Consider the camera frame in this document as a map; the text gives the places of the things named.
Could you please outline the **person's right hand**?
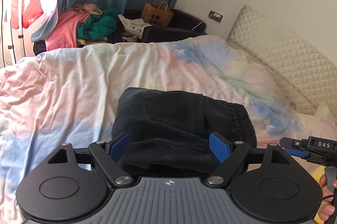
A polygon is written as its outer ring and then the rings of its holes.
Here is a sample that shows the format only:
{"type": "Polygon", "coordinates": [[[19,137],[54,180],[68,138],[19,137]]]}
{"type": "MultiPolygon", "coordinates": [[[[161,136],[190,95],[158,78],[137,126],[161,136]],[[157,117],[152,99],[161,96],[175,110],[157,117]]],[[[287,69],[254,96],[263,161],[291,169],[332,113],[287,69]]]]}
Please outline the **person's right hand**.
{"type": "MultiPolygon", "coordinates": [[[[320,166],[317,170],[315,170],[314,178],[319,182],[324,197],[330,196],[334,193],[327,187],[327,179],[326,175],[324,174],[323,166],[320,166]]],[[[333,215],[335,212],[335,206],[331,204],[332,200],[333,198],[328,198],[322,201],[314,219],[316,223],[324,223],[330,218],[330,216],[333,215]]]]}

